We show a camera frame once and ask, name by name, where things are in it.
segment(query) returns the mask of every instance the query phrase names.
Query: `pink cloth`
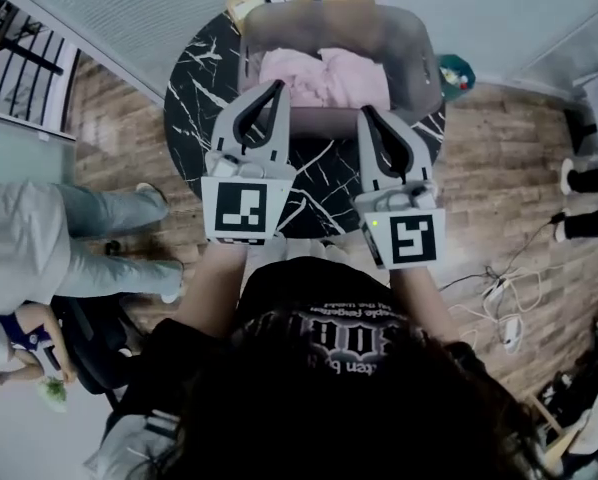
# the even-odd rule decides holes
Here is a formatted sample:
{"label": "pink cloth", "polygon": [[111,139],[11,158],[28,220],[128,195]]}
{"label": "pink cloth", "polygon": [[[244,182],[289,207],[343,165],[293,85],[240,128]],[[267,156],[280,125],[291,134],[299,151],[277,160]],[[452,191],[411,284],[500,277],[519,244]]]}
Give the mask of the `pink cloth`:
{"label": "pink cloth", "polygon": [[322,48],[319,60],[296,50],[278,48],[264,55],[259,82],[283,80],[293,107],[390,110],[388,79],[381,64],[341,48]]}

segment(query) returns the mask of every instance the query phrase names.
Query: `light blue jeans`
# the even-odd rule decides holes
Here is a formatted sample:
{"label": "light blue jeans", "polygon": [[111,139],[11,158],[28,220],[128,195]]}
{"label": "light blue jeans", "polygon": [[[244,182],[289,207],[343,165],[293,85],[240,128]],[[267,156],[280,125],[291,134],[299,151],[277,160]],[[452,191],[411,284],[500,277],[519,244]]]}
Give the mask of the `light blue jeans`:
{"label": "light blue jeans", "polygon": [[57,185],[61,192],[70,239],[70,265],[56,295],[102,297],[115,293],[179,293],[183,268],[176,261],[133,261],[99,256],[75,238],[103,238],[128,233],[168,215],[156,190],[133,194],[92,192]]}

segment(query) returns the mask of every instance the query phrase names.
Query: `translucent gray storage container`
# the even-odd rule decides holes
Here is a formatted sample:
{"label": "translucent gray storage container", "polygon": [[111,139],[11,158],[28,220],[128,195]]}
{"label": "translucent gray storage container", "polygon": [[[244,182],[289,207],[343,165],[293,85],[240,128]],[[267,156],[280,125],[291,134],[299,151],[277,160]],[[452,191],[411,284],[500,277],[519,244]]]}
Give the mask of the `translucent gray storage container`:
{"label": "translucent gray storage container", "polygon": [[[266,52],[291,48],[318,57],[321,48],[345,48],[383,64],[391,107],[414,124],[442,102],[439,69],[423,22],[396,7],[351,2],[266,4],[245,20],[239,92],[259,83]],[[291,137],[356,136],[358,110],[293,107]],[[263,112],[260,119],[267,119]]]}

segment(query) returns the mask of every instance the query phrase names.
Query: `black marble table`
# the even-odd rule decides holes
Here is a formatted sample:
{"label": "black marble table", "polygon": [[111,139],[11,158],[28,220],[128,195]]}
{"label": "black marble table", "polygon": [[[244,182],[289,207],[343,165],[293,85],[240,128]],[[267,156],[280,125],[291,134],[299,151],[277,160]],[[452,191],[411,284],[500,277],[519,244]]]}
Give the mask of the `black marble table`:
{"label": "black marble table", "polygon": [[[188,44],[168,84],[168,148],[179,174],[200,197],[215,118],[238,96],[239,41],[228,13],[219,14]],[[444,139],[445,106],[413,129],[428,144],[434,161]],[[247,139],[256,142],[258,137],[253,130]],[[356,141],[291,141],[289,161],[298,174],[280,219],[280,235],[324,238],[359,228],[351,202],[361,193]]]}

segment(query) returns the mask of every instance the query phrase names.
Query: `black t-shirt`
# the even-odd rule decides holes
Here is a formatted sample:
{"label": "black t-shirt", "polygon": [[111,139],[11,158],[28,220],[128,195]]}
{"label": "black t-shirt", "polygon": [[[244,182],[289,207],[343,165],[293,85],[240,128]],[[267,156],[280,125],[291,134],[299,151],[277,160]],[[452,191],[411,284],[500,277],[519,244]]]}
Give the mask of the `black t-shirt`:
{"label": "black t-shirt", "polygon": [[[392,291],[370,276],[346,265],[298,258],[252,275],[237,308],[233,336],[244,331],[263,335],[283,315],[289,339],[308,336],[325,353],[325,367],[339,375],[371,376],[395,340],[423,339],[394,308]],[[225,345],[173,320],[161,322],[147,340],[108,429],[126,414],[147,415],[155,409],[180,414],[184,384]],[[487,376],[467,344],[454,343],[446,350],[463,369]]]}

